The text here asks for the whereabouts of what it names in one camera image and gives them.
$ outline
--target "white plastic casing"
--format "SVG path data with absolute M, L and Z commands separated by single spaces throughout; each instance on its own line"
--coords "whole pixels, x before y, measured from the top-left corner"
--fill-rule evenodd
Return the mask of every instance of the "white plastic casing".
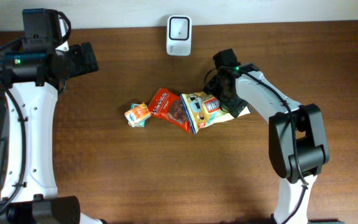
M 62 36 L 64 36 L 64 35 L 66 35 L 67 25 L 60 16 L 59 16 L 59 22 L 60 22 L 60 32 L 62 33 Z M 66 42 L 62 43 L 62 45 L 57 47 L 56 50 L 68 51 L 69 50 L 68 42 L 66 41 Z
M 299 102 L 292 100 L 275 88 L 262 72 L 249 72 L 249 75 L 263 81 L 266 85 L 272 87 L 285 101 L 287 101 L 291 111 L 299 109 Z M 259 85 L 255 80 L 247 75 L 242 75 L 236 79 L 237 95 L 252 105 L 256 111 L 269 123 L 269 117 L 278 112 L 287 113 L 287 109 L 282 102 L 270 90 Z
M 10 89 L 22 111 L 26 134 L 26 163 L 24 182 L 13 202 L 27 202 L 34 195 L 57 197 L 57 186 L 52 165 L 52 122 L 57 101 L 57 90 L 48 83 L 36 86 L 35 82 L 15 83 Z M 7 174 L 1 199 L 10 197 L 19 181 L 22 161 L 22 133 L 17 111 L 9 97 L 9 148 Z
M 308 190 L 305 192 L 305 196 L 303 196 L 302 203 L 291 219 L 287 222 L 287 224 L 307 224 L 308 217 L 306 216 L 306 212 L 308 210 L 309 198 L 311 188 L 314 182 L 317 179 L 317 175 L 309 175 L 305 177 L 307 183 L 309 183 Z M 302 193 L 302 181 L 298 180 L 297 183 L 291 184 L 287 179 L 280 179 L 280 192 L 278 193 L 278 202 L 277 208 L 274 211 L 274 219 L 277 224 L 281 224 L 285 219 L 294 211 L 295 207 L 298 204 L 299 197 Z
M 80 224 L 103 224 L 103 222 L 98 219 L 91 218 L 84 213 L 81 213 Z
M 191 19 L 170 16 L 167 21 L 167 54 L 188 56 L 191 52 Z

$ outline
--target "wooden table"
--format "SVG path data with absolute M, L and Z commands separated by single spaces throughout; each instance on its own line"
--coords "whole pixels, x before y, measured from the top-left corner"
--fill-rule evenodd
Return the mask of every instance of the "wooden table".
M 268 126 L 255 111 L 192 135 L 157 118 L 130 128 L 123 114 L 160 87 L 201 91 L 212 56 L 233 48 L 290 98 L 322 110 L 330 162 L 318 177 L 310 219 L 358 223 L 358 21 L 193 27 L 189 57 L 165 52 L 165 28 L 74 30 L 100 71 L 74 78 L 53 123 L 59 196 L 109 223 L 218 223 L 268 218 L 278 177 Z M 0 33 L 0 45 L 22 35 Z

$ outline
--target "wall outlet device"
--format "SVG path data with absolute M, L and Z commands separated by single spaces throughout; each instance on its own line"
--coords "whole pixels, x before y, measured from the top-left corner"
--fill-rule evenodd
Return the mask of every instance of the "wall outlet device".
M 170 16 L 167 21 L 167 54 L 188 56 L 191 52 L 191 19 Z

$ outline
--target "snack bag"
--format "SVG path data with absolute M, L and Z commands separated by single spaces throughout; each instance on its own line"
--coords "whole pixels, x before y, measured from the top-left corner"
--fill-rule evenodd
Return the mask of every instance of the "snack bag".
M 149 104 L 152 116 L 169 120 L 185 131 L 190 131 L 189 121 L 182 100 L 166 88 L 160 88 Z
M 138 104 L 138 103 L 133 103 L 133 104 L 131 104 L 131 109 L 134 109 L 135 107 L 137 107 L 139 105 L 140 104 Z M 136 127 L 144 128 L 145 124 L 146 124 L 146 120 L 141 121 L 138 125 L 136 125 Z
M 220 102 L 213 95 L 200 92 L 181 94 L 180 98 L 185 105 L 193 134 L 196 134 L 200 128 L 206 128 L 214 123 L 225 122 L 234 118 L 230 113 L 220 109 Z M 249 113 L 250 109 L 246 106 L 239 116 Z
M 151 116 L 151 113 L 147 109 L 146 104 L 142 103 L 139 106 L 136 106 L 135 108 L 126 111 L 124 115 L 127 118 L 129 125 L 135 127 L 139 123 L 149 118 Z

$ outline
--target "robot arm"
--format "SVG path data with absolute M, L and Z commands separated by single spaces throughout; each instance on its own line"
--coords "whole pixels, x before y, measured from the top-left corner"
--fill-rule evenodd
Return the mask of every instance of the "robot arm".
M 24 51 L 8 52 L 2 61 L 9 157 L 1 200 L 11 202 L 0 204 L 0 223 L 105 223 L 81 213 L 75 196 L 58 197 L 52 165 L 52 123 L 59 85 L 99 70 L 91 44 L 68 46 L 71 24 L 62 12 L 25 9 L 23 20 Z M 2 210 L 5 204 L 7 211 Z
M 293 112 L 299 109 L 301 104 L 297 101 L 285 96 L 280 90 L 276 89 L 269 81 L 266 80 L 264 74 L 261 71 L 252 71 L 248 73 L 259 80 L 262 80 L 265 84 L 271 86 L 283 99 L 285 99 Z M 242 75 L 236 79 L 236 92 L 237 95 L 251 104 L 256 111 L 269 123 L 269 118 L 275 116 L 277 113 L 288 113 L 287 109 L 282 105 L 282 102 L 268 89 L 259 85 L 254 79 L 247 75 Z M 306 217 L 306 211 L 308 208 L 308 202 L 310 192 L 313 183 L 317 179 L 317 175 L 309 175 L 305 177 L 309 183 L 308 190 L 303 196 L 301 205 L 294 216 L 289 219 L 287 224 L 306 224 L 308 219 Z M 278 223 L 283 223 L 290 214 L 294 211 L 299 198 L 302 193 L 302 181 L 298 180 L 294 184 L 291 184 L 289 180 L 280 178 L 280 190 L 278 195 L 277 208 L 274 211 L 273 218 Z
M 218 74 L 206 85 L 209 92 L 230 111 L 237 111 L 242 100 L 248 102 L 269 124 L 269 158 L 280 177 L 278 203 L 272 222 L 308 223 L 306 210 L 311 187 L 323 164 L 329 160 L 323 117 L 319 108 L 314 104 L 303 106 L 285 96 L 266 80 L 258 67 L 251 63 L 241 65 L 232 49 L 219 52 L 213 59 Z M 288 117 L 288 108 L 282 100 L 288 105 L 291 118 Z M 307 189 L 296 168 L 293 130 L 289 119 L 294 120 L 297 130 L 305 132 L 304 137 L 296 139 L 296 148 L 300 172 L 308 183 Z

